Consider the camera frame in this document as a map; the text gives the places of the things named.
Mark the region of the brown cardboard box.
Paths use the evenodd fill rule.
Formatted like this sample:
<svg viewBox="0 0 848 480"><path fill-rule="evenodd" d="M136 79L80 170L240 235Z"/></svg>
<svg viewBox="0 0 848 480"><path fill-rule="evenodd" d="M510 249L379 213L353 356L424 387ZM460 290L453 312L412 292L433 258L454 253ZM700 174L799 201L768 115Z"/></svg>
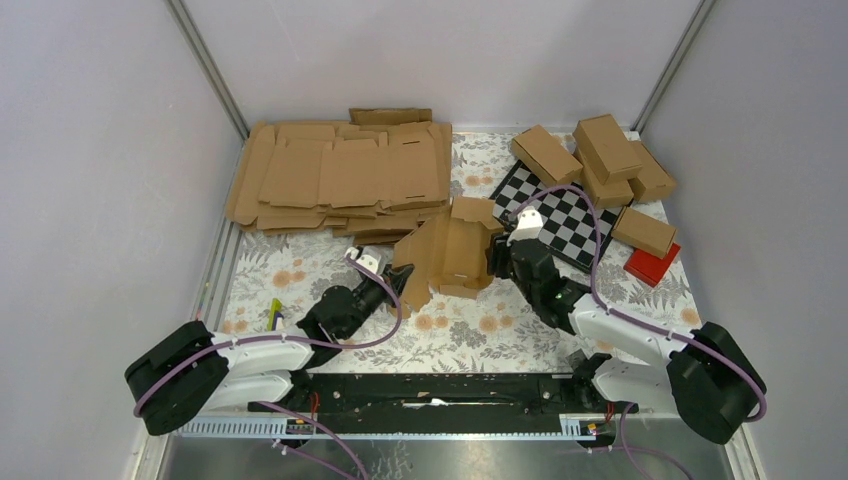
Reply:
<svg viewBox="0 0 848 480"><path fill-rule="evenodd" d="M421 310L434 293L475 299L493 281L486 249L503 231L489 198L460 196L394 246L396 264L414 270L400 296L406 313Z"/></svg>

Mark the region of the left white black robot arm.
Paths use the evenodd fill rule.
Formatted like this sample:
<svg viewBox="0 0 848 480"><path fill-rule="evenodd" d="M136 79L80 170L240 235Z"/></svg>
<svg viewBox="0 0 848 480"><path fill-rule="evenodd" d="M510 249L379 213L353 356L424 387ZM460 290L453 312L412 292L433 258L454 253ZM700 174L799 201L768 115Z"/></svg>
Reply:
<svg viewBox="0 0 848 480"><path fill-rule="evenodd" d="M305 372L353 349L349 338L381 305L396 307L412 264L361 272L355 288L332 286L294 326L259 334L212 332L190 321L132 362L124 379L133 414L153 436L198 414L251 402L296 411L309 401Z"/></svg>

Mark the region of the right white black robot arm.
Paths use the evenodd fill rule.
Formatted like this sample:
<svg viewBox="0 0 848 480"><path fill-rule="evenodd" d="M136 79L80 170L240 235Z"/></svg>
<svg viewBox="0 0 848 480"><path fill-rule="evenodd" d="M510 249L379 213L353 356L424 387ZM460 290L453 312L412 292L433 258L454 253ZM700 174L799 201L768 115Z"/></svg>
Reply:
<svg viewBox="0 0 848 480"><path fill-rule="evenodd" d="M608 306L588 286L562 275L536 239L495 235L486 251L491 275L511 280L547 326L600 340L635 357L596 354L573 386L575 402L597 412L611 402L677 415L694 433L725 444L767 411L767 387L732 335L707 322L681 332Z"/></svg>

